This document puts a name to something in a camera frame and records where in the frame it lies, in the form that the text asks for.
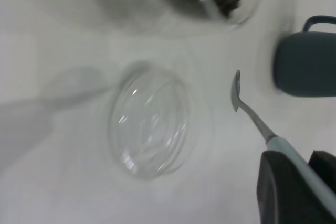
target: spoon handle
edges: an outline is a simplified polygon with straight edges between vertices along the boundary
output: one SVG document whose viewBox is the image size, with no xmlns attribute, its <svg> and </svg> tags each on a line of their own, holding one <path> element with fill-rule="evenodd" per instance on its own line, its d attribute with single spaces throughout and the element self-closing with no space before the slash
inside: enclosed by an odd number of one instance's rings
<svg viewBox="0 0 336 224">
<path fill-rule="evenodd" d="M 263 120 L 257 115 L 256 112 L 254 112 L 253 109 L 250 108 L 247 104 L 245 104 L 242 100 L 240 100 L 240 105 L 241 107 L 247 114 L 248 116 L 252 119 L 256 127 L 258 128 L 259 132 L 263 136 L 263 138 L 266 141 L 266 144 L 276 136 L 274 132 L 266 125 L 266 123 L 263 122 Z"/>
</svg>

